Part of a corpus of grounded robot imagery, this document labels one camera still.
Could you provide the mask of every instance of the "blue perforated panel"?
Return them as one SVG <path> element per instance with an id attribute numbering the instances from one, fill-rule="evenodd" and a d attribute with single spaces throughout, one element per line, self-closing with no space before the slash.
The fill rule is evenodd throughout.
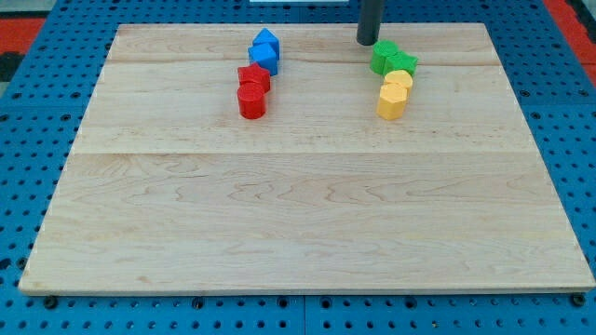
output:
<path id="1" fill-rule="evenodd" d="M 0 100 L 0 333 L 596 333 L 596 295 L 29 298 L 17 290 L 118 23 L 355 22 L 348 7 L 61 0 Z M 391 1 L 385 21 L 484 22 L 592 270 L 596 92 L 540 1 Z"/>

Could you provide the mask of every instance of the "black pole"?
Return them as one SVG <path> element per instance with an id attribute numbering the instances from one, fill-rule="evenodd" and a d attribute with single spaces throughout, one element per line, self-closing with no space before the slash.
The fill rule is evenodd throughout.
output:
<path id="1" fill-rule="evenodd" d="M 360 18 L 356 40 L 363 46 L 371 46 L 379 38 L 385 0 L 361 0 Z"/>

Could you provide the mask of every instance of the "wooden cutting board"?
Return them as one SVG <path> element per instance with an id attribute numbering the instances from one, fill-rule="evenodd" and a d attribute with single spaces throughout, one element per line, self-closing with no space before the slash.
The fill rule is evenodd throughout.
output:
<path id="1" fill-rule="evenodd" d="M 387 24 L 420 58 L 400 120 L 352 24 L 122 25 L 20 289 L 32 295 L 562 292 L 594 278 L 482 24 Z"/>

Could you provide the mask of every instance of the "plastic block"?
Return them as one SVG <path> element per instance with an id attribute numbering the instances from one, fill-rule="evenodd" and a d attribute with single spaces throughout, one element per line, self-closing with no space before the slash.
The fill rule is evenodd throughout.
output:
<path id="1" fill-rule="evenodd" d="M 279 60 L 279 39 L 273 35 L 267 28 L 263 28 L 252 40 L 253 46 L 259 46 L 261 44 L 270 45 L 276 52 Z"/>
<path id="2" fill-rule="evenodd" d="M 265 43 L 254 47 L 249 47 L 249 62 L 258 63 L 259 66 L 269 71 L 271 76 L 278 74 L 278 56 L 271 47 Z"/>
<path id="3" fill-rule="evenodd" d="M 264 115 L 264 88 L 261 84 L 246 83 L 237 91 L 240 114 L 248 119 L 258 119 Z"/>
<path id="4" fill-rule="evenodd" d="M 408 72 L 408 74 L 413 76 L 413 74 L 416 72 L 417 64 L 418 58 L 400 51 L 393 56 L 387 57 L 385 61 L 385 68 L 383 69 L 383 75 L 396 70 L 405 70 Z"/>
<path id="5" fill-rule="evenodd" d="M 391 41 L 378 41 L 372 47 L 371 70 L 376 74 L 383 74 L 385 60 L 400 51 L 398 45 Z"/>
<path id="6" fill-rule="evenodd" d="M 408 101 L 408 90 L 397 84 L 381 86 L 376 113 L 385 120 L 395 120 L 403 115 Z"/>
<path id="7" fill-rule="evenodd" d="M 238 82 L 240 85 L 247 83 L 256 83 L 264 88 L 264 92 L 267 93 L 271 90 L 271 75 L 269 71 L 259 66 L 257 63 L 253 63 L 249 66 L 238 68 Z"/>
<path id="8" fill-rule="evenodd" d="M 408 97 L 412 91 L 413 79 L 405 70 L 392 71 L 385 75 L 383 84 L 397 84 L 408 90 Z"/>

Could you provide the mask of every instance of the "blue block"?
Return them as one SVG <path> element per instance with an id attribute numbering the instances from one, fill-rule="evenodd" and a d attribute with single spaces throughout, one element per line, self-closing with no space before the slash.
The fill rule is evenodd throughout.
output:
<path id="1" fill-rule="evenodd" d="M 262 68 L 269 71 L 271 76 L 278 74 L 278 57 L 271 45 L 268 43 L 249 47 L 249 62 L 256 62 Z"/>
<path id="2" fill-rule="evenodd" d="M 263 28 L 252 40 L 253 46 L 259 46 L 261 44 L 269 44 L 276 52 L 279 60 L 279 39 L 273 35 L 267 28 Z"/>

